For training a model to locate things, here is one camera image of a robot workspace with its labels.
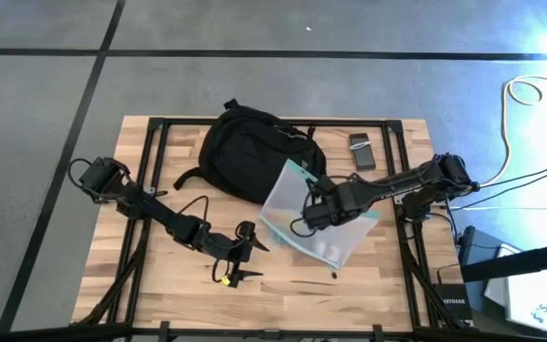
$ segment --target metal bracket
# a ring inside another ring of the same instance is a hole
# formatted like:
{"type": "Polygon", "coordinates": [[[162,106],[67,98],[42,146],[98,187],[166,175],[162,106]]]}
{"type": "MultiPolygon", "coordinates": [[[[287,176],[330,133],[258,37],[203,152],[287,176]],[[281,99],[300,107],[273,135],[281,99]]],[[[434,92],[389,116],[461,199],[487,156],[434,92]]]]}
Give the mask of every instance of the metal bracket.
{"type": "Polygon", "coordinates": [[[149,118],[149,123],[147,124],[147,131],[157,129],[165,121],[166,121],[166,118],[149,118]]]}
{"type": "Polygon", "coordinates": [[[394,133],[403,133],[403,122],[400,120],[386,120],[386,126],[389,127],[394,133]]]}
{"type": "Polygon", "coordinates": [[[385,342],[386,337],[384,336],[384,329],[379,324],[374,324],[372,326],[373,337],[370,339],[370,342],[385,342]]]}
{"type": "Polygon", "coordinates": [[[263,331],[263,339],[266,341],[279,341],[282,338],[282,331],[279,329],[266,329],[263,331]]]}
{"type": "Polygon", "coordinates": [[[168,338],[168,328],[170,328],[170,322],[160,322],[160,333],[158,334],[158,342],[170,342],[176,339],[176,337],[168,338]]]}

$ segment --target black metal frame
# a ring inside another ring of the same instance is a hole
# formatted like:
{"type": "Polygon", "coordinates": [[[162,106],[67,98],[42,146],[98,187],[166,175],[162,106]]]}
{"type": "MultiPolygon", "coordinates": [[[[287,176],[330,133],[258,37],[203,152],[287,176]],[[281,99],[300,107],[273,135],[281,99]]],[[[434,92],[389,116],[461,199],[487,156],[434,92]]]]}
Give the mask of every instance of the black metal frame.
{"type": "MultiPolygon", "coordinates": [[[[166,141],[168,132],[171,125],[175,124],[204,124],[210,125],[215,121],[215,118],[206,119],[191,119],[191,118],[150,118],[147,132],[143,144],[141,161],[139,165],[137,182],[144,183],[145,173],[147,170],[147,164],[149,162],[149,156],[151,146],[154,141],[155,132],[160,128],[160,140],[158,141],[158,149],[155,158],[155,165],[153,168],[153,175],[151,179],[152,191],[157,191],[160,180],[160,172],[163,164],[164,150],[166,147],[166,141]]],[[[399,149],[399,157],[401,162],[402,171],[409,169],[408,155],[406,153],[405,136],[402,122],[399,120],[287,120],[289,124],[297,126],[363,126],[363,127],[380,127],[382,129],[382,137],[384,142],[384,150],[386,153],[386,163],[389,175],[393,175],[396,172],[393,152],[392,152],[392,139],[390,138],[390,132],[396,135],[396,142],[399,149]]],[[[431,284],[429,278],[429,270],[427,268],[427,257],[424,249],[424,240],[422,235],[421,223],[411,223],[413,228],[413,234],[415,236],[415,249],[417,252],[417,258],[419,265],[415,265],[415,260],[411,254],[411,251],[406,247],[406,223],[399,220],[400,205],[394,203],[394,213],[396,216],[396,228],[398,231],[400,253],[403,260],[403,271],[406,283],[406,296],[408,299],[408,309],[410,314],[412,332],[384,332],[381,325],[373,325],[372,330],[364,332],[334,332],[334,331],[285,331],[285,330],[219,330],[219,329],[171,329],[169,322],[163,321],[160,323],[159,328],[144,329],[134,328],[132,323],[134,321],[134,315],[136,312],[137,302],[139,298],[142,268],[144,265],[144,258],[146,252],[146,246],[149,239],[149,233],[151,228],[151,220],[145,219],[142,221],[142,229],[140,239],[135,252],[130,257],[130,250],[132,246],[132,238],[135,234],[136,221],[129,219],[126,223],[126,229],[123,237],[123,246],[120,252],[120,262],[118,264],[117,276],[114,285],[107,291],[103,300],[87,318],[83,319],[78,324],[72,324],[69,327],[34,330],[27,332],[3,332],[0,333],[0,342],[29,342],[29,341],[41,341],[41,342],[75,342],[75,341],[103,341],[114,338],[126,338],[129,339],[134,335],[153,335],[158,336],[160,342],[169,342],[179,336],[226,336],[226,337],[257,337],[265,340],[280,340],[283,338],[304,338],[304,337],[328,337],[328,338],[366,338],[370,341],[383,342],[386,340],[396,341],[408,341],[408,340],[423,340],[423,341],[533,341],[544,342],[545,338],[528,337],[528,336],[511,336],[502,335],[487,332],[478,332],[470,329],[457,329],[446,328],[439,329],[438,319],[436,313],[441,317],[444,313],[441,311],[440,299],[432,293],[430,286],[424,286],[426,309],[428,313],[429,327],[421,326],[419,310],[417,304],[417,296],[415,292],[415,285],[413,282],[413,276],[416,276],[420,283],[429,285],[431,284]],[[120,305],[119,291],[124,282],[129,278],[129,275],[134,273],[132,284],[130,288],[130,296],[127,303],[126,315],[123,322],[116,322],[117,312],[120,305]],[[104,315],[104,311],[108,309],[108,316],[106,323],[99,324],[101,318],[104,315]]],[[[540,257],[541,254],[536,254],[532,257],[540,257]]],[[[503,264],[504,269],[507,269],[509,264],[513,263],[510,259],[500,258],[494,260],[497,263],[503,264]]],[[[468,267],[474,268],[473,276],[479,278],[491,276],[487,273],[487,270],[483,270],[480,264],[470,265],[468,267]]],[[[538,267],[539,269],[547,268],[547,261],[537,263],[526,267],[526,269],[533,269],[538,267]]],[[[463,272],[464,276],[470,277],[466,272],[463,272]]]]}
{"type": "MultiPolygon", "coordinates": [[[[137,182],[140,184],[143,184],[144,182],[144,174],[147,169],[147,164],[149,161],[150,151],[151,151],[151,145],[153,144],[155,132],[157,128],[160,127],[160,140],[158,143],[158,149],[157,149],[157,156],[154,163],[153,168],[153,177],[151,179],[151,187],[153,191],[158,191],[158,183],[160,178],[160,171],[163,164],[163,155],[164,150],[166,147],[166,139],[168,136],[168,131],[171,125],[183,125],[183,124],[204,124],[204,125],[211,125],[215,122],[216,118],[150,118],[149,124],[147,126],[147,132],[145,136],[144,145],[142,148],[142,155],[141,155],[141,162],[139,165],[139,171],[138,171],[138,179],[137,182]]],[[[379,127],[382,129],[382,136],[384,141],[384,149],[386,152],[386,163],[387,163],[387,170],[389,175],[393,175],[396,173],[394,160],[393,160],[393,154],[392,154],[392,148],[391,148],[391,138],[390,138],[390,131],[394,132],[396,134],[397,138],[397,144],[400,151],[400,160],[402,165],[402,171],[406,171],[409,169],[408,165],[408,155],[406,153],[406,145],[405,145],[405,137],[404,137],[404,131],[402,122],[399,120],[387,120],[387,121],[381,121],[381,120],[335,120],[335,119],[329,119],[329,120],[322,120],[322,119],[313,119],[313,120],[301,120],[301,119],[288,119],[287,122],[289,124],[295,125],[295,126],[310,126],[310,125],[316,125],[316,126],[366,126],[366,127],[379,127]]],[[[396,217],[400,215],[399,213],[400,207],[397,204],[394,204],[394,212],[396,217]]],[[[400,222],[397,220],[397,229],[399,234],[399,241],[406,240],[406,228],[405,224],[403,222],[400,222]]],[[[127,265],[128,256],[130,256],[130,249],[132,246],[132,238],[134,236],[134,229],[135,229],[136,221],[133,219],[129,219],[126,224],[126,230],[123,237],[123,247],[120,252],[120,262],[118,264],[118,270],[117,275],[118,278],[123,273],[124,268],[127,265]]],[[[137,250],[144,251],[145,249],[143,247],[146,247],[146,243],[149,237],[149,230],[150,230],[151,220],[146,219],[143,221],[142,224],[142,230],[141,230],[141,237],[139,244],[137,246],[137,250]]],[[[424,240],[423,236],[421,234],[421,224],[413,224],[413,234],[415,234],[415,246],[418,251],[418,259],[419,263],[422,267],[422,270],[427,274],[427,280],[429,281],[429,270],[427,267],[427,260],[424,252],[424,240]]],[[[407,250],[400,248],[401,254],[406,253],[407,250]]],[[[123,321],[124,324],[132,324],[134,320],[134,314],[136,311],[136,305],[137,300],[140,292],[140,283],[141,283],[141,272],[142,267],[144,264],[144,254],[139,256],[138,264],[136,266],[136,270],[134,273],[134,276],[132,278],[132,285],[130,288],[130,299],[127,303],[126,308],[126,316],[123,321]]],[[[406,265],[403,263],[403,269],[405,272],[405,282],[406,282],[406,295],[408,298],[408,308],[410,312],[410,319],[411,319],[411,325],[413,328],[417,328],[420,326],[420,318],[419,318],[419,311],[417,306],[417,295],[415,292],[415,285],[413,282],[413,277],[411,271],[408,269],[406,265]]],[[[431,307],[429,300],[426,300],[427,303],[427,310],[428,310],[428,317],[430,319],[430,326],[435,326],[436,324],[436,317],[434,315],[434,310],[431,307]]],[[[106,323],[113,324],[116,323],[116,317],[117,317],[117,310],[120,305],[120,298],[118,295],[116,295],[112,305],[111,310],[109,310],[106,323]]],[[[220,331],[221,334],[228,333],[228,331],[220,331]]],[[[354,333],[352,337],[354,338],[371,338],[373,332],[362,332],[362,333],[354,333]]],[[[330,332],[326,332],[326,336],[330,337],[330,332]]],[[[314,337],[312,335],[305,335],[304,337],[314,337]]]]}

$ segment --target black backpack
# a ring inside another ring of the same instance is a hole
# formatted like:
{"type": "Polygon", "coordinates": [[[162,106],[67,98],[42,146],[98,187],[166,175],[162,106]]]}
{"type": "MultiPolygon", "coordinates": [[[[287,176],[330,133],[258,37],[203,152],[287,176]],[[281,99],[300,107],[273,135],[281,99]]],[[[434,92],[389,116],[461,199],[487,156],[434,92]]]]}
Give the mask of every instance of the black backpack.
{"type": "Polygon", "coordinates": [[[198,176],[238,198],[264,203],[287,159],[320,178],[326,175],[326,158],[311,139],[292,125],[236,99],[210,127],[199,151],[199,167],[175,182],[179,190],[188,178],[198,176]]]}

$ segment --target wire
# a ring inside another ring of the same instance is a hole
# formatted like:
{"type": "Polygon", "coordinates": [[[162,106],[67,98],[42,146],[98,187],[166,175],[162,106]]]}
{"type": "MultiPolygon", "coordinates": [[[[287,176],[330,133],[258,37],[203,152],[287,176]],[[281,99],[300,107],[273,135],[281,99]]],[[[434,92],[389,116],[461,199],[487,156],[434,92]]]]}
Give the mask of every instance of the wire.
{"type": "Polygon", "coordinates": [[[444,265],[443,267],[439,267],[438,270],[436,270],[436,277],[438,278],[438,284],[443,285],[443,277],[441,276],[441,271],[445,268],[453,267],[453,266],[459,266],[460,263],[456,262],[454,264],[450,265],[444,265]]]}
{"type": "Polygon", "coordinates": [[[471,206],[473,206],[473,205],[476,205],[476,204],[478,204],[478,203],[482,203],[482,202],[484,202],[484,201],[486,201],[486,200],[494,199],[495,197],[501,196],[501,195],[503,195],[503,194],[505,194],[505,193],[507,193],[507,192],[509,192],[509,191],[516,190],[516,189],[520,189],[521,187],[527,186],[527,185],[530,185],[530,184],[533,184],[533,183],[536,182],[536,181],[541,181],[541,180],[545,179],[546,177],[547,177],[547,175],[541,176],[541,177],[536,178],[536,179],[534,179],[534,180],[527,181],[527,182],[524,183],[524,184],[517,185],[517,186],[511,187],[511,188],[509,188],[509,189],[505,189],[505,190],[501,191],[500,193],[497,193],[497,194],[495,194],[495,195],[493,195],[493,196],[490,196],[490,197],[488,197],[488,198],[486,198],[486,199],[477,200],[477,201],[475,201],[475,202],[473,202],[473,203],[464,205],[464,206],[459,207],[459,208],[456,208],[456,209],[452,209],[452,210],[450,210],[450,211],[462,210],[462,209],[471,207],[471,206]]]}
{"type": "Polygon", "coordinates": [[[294,224],[297,223],[300,220],[303,220],[303,218],[296,218],[291,222],[291,225],[289,226],[289,228],[291,229],[291,232],[293,232],[296,236],[298,236],[300,238],[311,238],[311,237],[313,237],[315,235],[315,232],[318,231],[317,229],[311,230],[311,232],[309,234],[306,234],[306,235],[299,234],[294,230],[294,228],[293,228],[294,224]]]}
{"type": "Polygon", "coordinates": [[[537,75],[521,75],[518,77],[513,78],[508,83],[505,84],[503,87],[503,91],[501,94],[501,138],[503,140],[503,145],[505,146],[505,159],[503,160],[503,165],[501,166],[500,171],[493,176],[490,180],[483,183],[481,186],[489,186],[493,184],[496,180],[498,180],[503,173],[505,173],[505,170],[508,168],[508,164],[510,163],[510,159],[512,158],[512,147],[510,146],[510,141],[508,140],[508,132],[507,132],[507,95],[510,95],[510,97],[518,102],[521,105],[537,105],[541,102],[543,99],[543,92],[541,89],[533,84],[531,81],[526,81],[528,79],[537,79],[537,80],[544,80],[547,81],[547,77],[544,76],[537,76],[537,75]],[[527,102],[522,99],[520,99],[515,93],[512,88],[514,84],[524,84],[532,87],[537,93],[538,93],[538,99],[534,102],[527,102]]]}
{"type": "Polygon", "coordinates": [[[428,215],[430,215],[431,217],[435,216],[435,217],[439,217],[439,218],[443,218],[443,219],[446,219],[447,222],[449,222],[449,224],[452,224],[451,222],[451,218],[448,218],[446,217],[445,215],[443,214],[438,214],[438,213],[429,213],[428,215]]]}
{"type": "Polygon", "coordinates": [[[68,164],[68,169],[66,170],[66,176],[71,181],[71,183],[75,185],[75,187],[77,187],[78,189],[81,189],[82,185],[80,185],[77,181],[75,181],[75,179],[73,178],[73,175],[71,175],[71,167],[73,167],[73,164],[76,162],[85,162],[88,166],[92,166],[92,163],[89,160],[85,160],[84,158],[78,158],[71,161],[68,164]]]}
{"type": "Polygon", "coordinates": [[[352,150],[352,151],[355,151],[355,150],[359,150],[359,149],[367,147],[367,146],[370,146],[370,141],[355,143],[355,144],[351,145],[349,147],[349,149],[352,150]]]}
{"type": "Polygon", "coordinates": [[[537,171],[537,172],[532,173],[532,174],[528,174],[528,175],[524,175],[524,176],[512,178],[511,180],[498,181],[498,182],[493,183],[493,184],[482,185],[481,188],[490,187],[490,186],[496,186],[496,185],[501,185],[501,184],[505,184],[505,183],[510,182],[510,181],[522,180],[522,179],[524,179],[524,178],[528,178],[528,177],[532,177],[532,176],[537,176],[537,175],[542,174],[542,173],[544,173],[544,172],[547,172],[547,169],[544,169],[544,170],[541,170],[541,171],[537,171]]]}
{"type": "MultiPolygon", "coordinates": [[[[208,198],[208,196],[206,195],[202,195],[202,196],[198,196],[194,199],[192,199],[189,203],[187,203],[187,205],[185,205],[182,209],[180,209],[178,212],[177,212],[177,215],[180,215],[182,214],[185,210],[187,210],[190,206],[196,204],[196,202],[198,200],[205,200],[206,203],[204,204],[204,214],[202,215],[202,220],[206,220],[207,219],[207,216],[208,216],[208,205],[210,203],[210,199],[208,198]]],[[[236,238],[239,238],[239,227],[242,225],[242,223],[239,223],[238,226],[236,227],[236,238]]],[[[219,244],[217,244],[216,242],[214,242],[209,236],[208,234],[205,235],[206,239],[215,247],[219,248],[219,249],[222,249],[222,250],[232,250],[236,247],[239,247],[242,243],[246,242],[246,240],[248,239],[248,235],[245,235],[244,237],[242,237],[242,239],[240,241],[238,241],[236,244],[232,245],[232,246],[221,246],[219,244]]]]}
{"type": "Polygon", "coordinates": [[[202,215],[202,219],[203,220],[206,220],[206,216],[208,215],[208,204],[210,203],[210,199],[208,199],[208,196],[206,195],[202,195],[202,196],[198,196],[194,199],[192,199],[189,203],[187,203],[187,205],[185,205],[184,207],[182,207],[182,209],[180,209],[178,212],[177,212],[177,215],[180,215],[182,214],[185,210],[187,210],[190,206],[196,204],[196,202],[198,200],[205,200],[206,203],[204,204],[204,214],[202,215]]]}
{"type": "Polygon", "coordinates": [[[217,279],[217,267],[218,267],[219,261],[220,259],[215,260],[215,263],[213,264],[213,272],[210,273],[210,277],[213,279],[214,282],[220,282],[223,276],[226,276],[229,274],[229,260],[225,260],[227,261],[227,269],[225,270],[225,274],[221,278],[217,279]]]}
{"type": "Polygon", "coordinates": [[[452,210],[449,209],[448,196],[444,196],[444,203],[446,204],[446,213],[451,220],[451,230],[453,231],[453,243],[457,245],[457,225],[455,224],[455,218],[453,218],[452,210]]]}
{"type": "Polygon", "coordinates": [[[501,207],[501,206],[492,206],[492,207],[476,207],[476,208],[464,208],[453,206],[451,209],[455,210],[465,210],[465,211],[481,211],[481,210],[547,210],[547,207],[501,207]]]}

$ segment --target backpack strap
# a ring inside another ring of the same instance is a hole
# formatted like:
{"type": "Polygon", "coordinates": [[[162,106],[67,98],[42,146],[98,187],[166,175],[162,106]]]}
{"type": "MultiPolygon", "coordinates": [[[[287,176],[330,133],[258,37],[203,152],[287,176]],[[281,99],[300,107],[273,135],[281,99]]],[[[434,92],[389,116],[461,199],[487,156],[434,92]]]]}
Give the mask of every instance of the backpack strap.
{"type": "Polygon", "coordinates": [[[194,167],[190,170],[185,171],[182,175],[180,175],[179,179],[175,181],[174,187],[175,189],[179,190],[182,185],[190,178],[192,177],[202,177],[201,172],[199,171],[199,167],[194,167]]]}
{"type": "Polygon", "coordinates": [[[310,128],[308,128],[308,138],[313,140],[313,132],[315,132],[315,123],[310,124],[310,128]]]}
{"type": "Polygon", "coordinates": [[[239,104],[237,103],[237,100],[236,99],[231,99],[229,100],[228,102],[226,102],[224,104],[225,106],[225,109],[231,109],[231,108],[236,108],[239,106],[239,104]]]}

